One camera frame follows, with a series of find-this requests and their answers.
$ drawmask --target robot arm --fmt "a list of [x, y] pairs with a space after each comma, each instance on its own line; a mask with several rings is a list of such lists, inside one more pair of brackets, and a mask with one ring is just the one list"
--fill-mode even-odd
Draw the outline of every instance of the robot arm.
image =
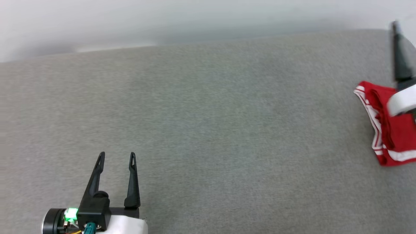
[[399, 24], [392, 24], [394, 80], [397, 82], [397, 93], [387, 103], [391, 116], [412, 114], [416, 124], [416, 76], [408, 66], [403, 49], [401, 48], [401, 35]]
[[147, 223], [139, 219], [139, 182], [136, 155], [129, 161], [129, 187], [124, 207], [110, 207], [106, 192], [99, 191], [105, 153], [98, 156], [79, 208], [50, 209], [42, 224], [42, 234], [147, 234]]

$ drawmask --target white wall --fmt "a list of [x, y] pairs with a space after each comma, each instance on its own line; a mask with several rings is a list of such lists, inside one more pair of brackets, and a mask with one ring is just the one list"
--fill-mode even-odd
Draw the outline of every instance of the white wall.
[[28, 57], [352, 28], [401, 21], [415, 0], [0, 0], [0, 62]]

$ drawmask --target gray fabric surface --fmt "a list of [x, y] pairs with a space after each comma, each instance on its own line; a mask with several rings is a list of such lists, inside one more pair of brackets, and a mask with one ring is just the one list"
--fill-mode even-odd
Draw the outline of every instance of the gray fabric surface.
[[414, 234], [416, 164], [379, 166], [353, 94], [392, 86], [389, 48], [360, 30], [0, 64], [1, 232], [77, 207], [101, 151], [122, 206], [134, 151], [151, 234]]

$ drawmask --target teal connector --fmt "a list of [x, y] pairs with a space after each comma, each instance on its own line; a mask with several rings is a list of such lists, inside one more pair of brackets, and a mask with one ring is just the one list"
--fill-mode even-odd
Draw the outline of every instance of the teal connector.
[[97, 232], [97, 225], [95, 223], [87, 223], [84, 234], [95, 234]]

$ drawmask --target white stripe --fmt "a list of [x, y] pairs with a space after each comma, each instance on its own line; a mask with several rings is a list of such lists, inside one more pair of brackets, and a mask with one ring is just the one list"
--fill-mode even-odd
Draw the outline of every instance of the white stripe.
[[403, 152], [396, 152], [393, 150], [387, 150], [392, 159], [403, 162], [409, 159], [416, 159], [416, 150], [408, 150]]
[[362, 85], [357, 86], [357, 88], [356, 88], [356, 89], [361, 90], [361, 91], [364, 91], [364, 90], [365, 90], [365, 89], [364, 89], [364, 86], [362, 86]]
[[[362, 99], [367, 101], [367, 99], [365, 98], [365, 93], [363, 91], [355, 89], [354, 93], [357, 96], [362, 97]], [[361, 103], [364, 105], [370, 119], [373, 120], [373, 121], [371, 121], [371, 125], [374, 128], [375, 134], [374, 134], [374, 139], [373, 139], [373, 143], [372, 143], [371, 147], [373, 148], [373, 150], [378, 150], [378, 149], [380, 149], [381, 144], [382, 144], [382, 142], [381, 142], [381, 124], [378, 121], [378, 119], [376, 119], [376, 115], [378, 114], [378, 112], [376, 110], [374, 110], [374, 108], [371, 105], [366, 105], [365, 102], [362, 99], [360, 98]]]

